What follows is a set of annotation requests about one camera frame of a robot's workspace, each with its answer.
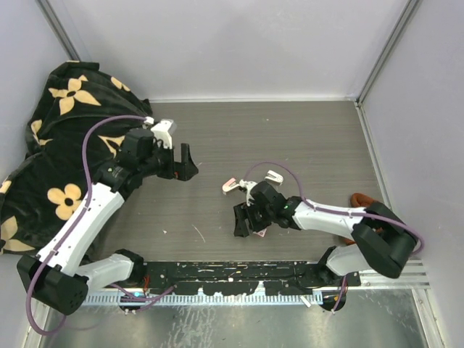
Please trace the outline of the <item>red white staple box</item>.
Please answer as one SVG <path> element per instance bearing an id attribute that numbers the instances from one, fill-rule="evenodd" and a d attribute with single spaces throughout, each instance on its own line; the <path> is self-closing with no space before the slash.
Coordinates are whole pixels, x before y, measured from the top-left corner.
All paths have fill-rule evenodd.
<path id="1" fill-rule="evenodd" d="M 265 235 L 266 235 L 266 232 L 267 232 L 267 230 L 264 229 L 264 230 L 261 230 L 261 231 L 256 232 L 256 234 L 257 234 L 259 237 L 264 238 Z"/>

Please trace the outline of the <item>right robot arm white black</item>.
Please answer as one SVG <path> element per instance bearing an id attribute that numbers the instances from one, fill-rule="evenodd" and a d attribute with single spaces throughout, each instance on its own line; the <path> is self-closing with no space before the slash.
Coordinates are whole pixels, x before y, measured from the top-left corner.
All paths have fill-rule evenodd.
<path id="1" fill-rule="evenodd" d="M 286 198 L 266 181 L 240 180 L 232 187 L 246 195 L 245 202 L 233 208 L 235 236 L 245 238 L 275 224 L 352 241 L 328 249 L 320 260 L 318 277 L 328 286 L 349 273 L 369 269 L 387 278 L 399 278 L 419 243 L 415 233 L 380 202 L 369 207 L 335 207 L 300 196 Z"/>

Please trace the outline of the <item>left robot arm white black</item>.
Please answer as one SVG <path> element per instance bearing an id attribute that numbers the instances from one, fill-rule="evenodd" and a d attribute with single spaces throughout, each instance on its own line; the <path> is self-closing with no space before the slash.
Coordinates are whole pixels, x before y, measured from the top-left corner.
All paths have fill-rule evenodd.
<path id="1" fill-rule="evenodd" d="M 116 158 L 99 168 L 82 205 L 59 233 L 36 256 L 20 258 L 17 271 L 28 298 L 71 315 L 92 291 L 120 281 L 129 287 L 144 282 L 143 257 L 126 249 L 87 265 L 81 262 L 99 232 L 143 179 L 155 175 L 188 181 L 199 172 L 188 144 L 181 145 L 181 160 L 175 161 L 175 129 L 173 120 L 163 119 L 151 128 L 134 128 L 125 135 Z"/>

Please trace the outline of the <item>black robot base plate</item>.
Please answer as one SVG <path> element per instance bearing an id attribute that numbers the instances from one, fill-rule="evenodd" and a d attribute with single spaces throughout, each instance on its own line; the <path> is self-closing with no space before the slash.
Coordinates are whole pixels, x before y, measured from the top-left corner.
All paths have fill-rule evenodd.
<path id="1" fill-rule="evenodd" d="M 177 295 L 251 295 L 262 286 L 265 294 L 311 294 L 341 285 L 342 277 L 308 261 L 148 262 L 137 281 L 119 281 L 125 289 L 141 287 L 153 294 L 173 288 Z"/>

